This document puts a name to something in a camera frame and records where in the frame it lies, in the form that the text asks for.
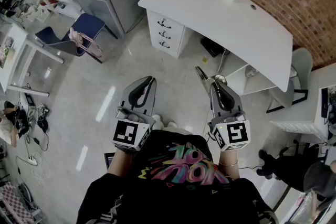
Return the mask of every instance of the drawer handle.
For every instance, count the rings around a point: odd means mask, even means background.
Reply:
[[[160,43],[161,46],[163,46],[163,47],[165,47],[165,48],[168,48],[168,49],[170,48],[169,46],[166,46],[166,45],[165,45],[166,41],[164,41],[164,42],[159,42],[159,43]]]
[[[160,33],[160,32],[159,32],[159,35],[162,36],[162,37],[165,37],[165,38],[167,38],[167,39],[171,39],[171,37],[166,37],[166,36],[164,35],[164,33],[166,33],[166,31],[163,31],[163,33]]]
[[[162,27],[165,27],[165,28],[169,28],[171,29],[172,27],[171,26],[165,26],[163,23],[166,19],[163,19],[162,22],[157,22],[159,25],[161,25]]]

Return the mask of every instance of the concrete floor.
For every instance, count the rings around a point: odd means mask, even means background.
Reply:
[[[66,16],[51,16],[44,24],[34,23],[28,30],[36,33],[45,26],[52,26],[56,35],[62,37],[74,21]],[[200,44],[201,35],[194,33],[179,59],[175,59],[151,46],[147,19],[144,18],[125,37],[115,40],[102,31],[96,41],[104,51],[105,62],[100,65],[88,55],[72,57],[60,53],[63,65],[36,53],[27,82],[37,90],[50,92],[50,96],[33,96],[36,105],[50,108],[47,118],[50,143],[48,151],[42,152],[32,141],[28,144],[30,155],[41,152],[45,159],[42,177],[36,179],[31,166],[18,160],[21,178],[17,172],[15,157],[27,159],[24,139],[16,148],[8,146],[5,160],[13,182],[22,180],[28,185],[36,203],[46,215],[45,223],[75,223],[78,208],[90,183],[106,172],[104,153],[113,152],[110,119],[115,117],[121,93],[133,81],[144,76],[157,79],[154,112],[160,114],[165,123],[174,121],[178,127],[194,134],[203,135],[209,113],[209,100],[199,81],[195,66],[207,74],[216,73],[220,59],[213,59]],[[8,91],[7,99],[18,101],[18,93]],[[272,126],[265,115],[270,101],[267,92],[245,95],[243,107],[251,124],[251,143],[239,150],[240,167],[254,167],[261,163],[258,150],[262,147],[276,156],[281,148],[293,139]],[[46,137],[37,127],[31,136],[46,147]],[[79,156],[83,148],[87,154],[81,167]],[[215,162],[219,148],[211,140],[209,147]],[[250,179],[263,192],[265,179],[258,177],[255,170],[241,169],[241,177]],[[276,198],[269,198],[269,204]]]

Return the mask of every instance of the white chair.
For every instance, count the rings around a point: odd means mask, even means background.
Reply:
[[[289,108],[292,105],[300,103],[307,99],[309,75],[313,67],[313,58],[306,48],[299,48],[293,51],[292,67],[297,72],[297,77],[300,82],[300,89],[294,89],[294,84],[291,78],[288,81],[288,89],[286,92],[281,91],[278,87],[269,89],[269,94],[273,97],[273,99],[281,104],[281,106],[273,109],[268,109],[266,113],[274,112],[283,108]],[[304,93],[305,95],[298,100],[294,100],[294,93]]]

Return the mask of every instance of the black t-shirt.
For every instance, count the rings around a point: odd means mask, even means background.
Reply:
[[[203,137],[153,131],[129,178],[106,174],[90,185],[77,223],[259,223],[268,211],[250,181],[218,169]]]

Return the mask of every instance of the bracelet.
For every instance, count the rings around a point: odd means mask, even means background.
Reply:
[[[226,167],[232,167],[232,166],[235,166],[237,163],[238,163],[238,160],[236,161],[235,164],[231,164],[231,165],[225,165],[225,164],[222,164],[221,162],[219,162],[219,164],[221,164],[221,165],[223,165],[223,166],[226,166]]]

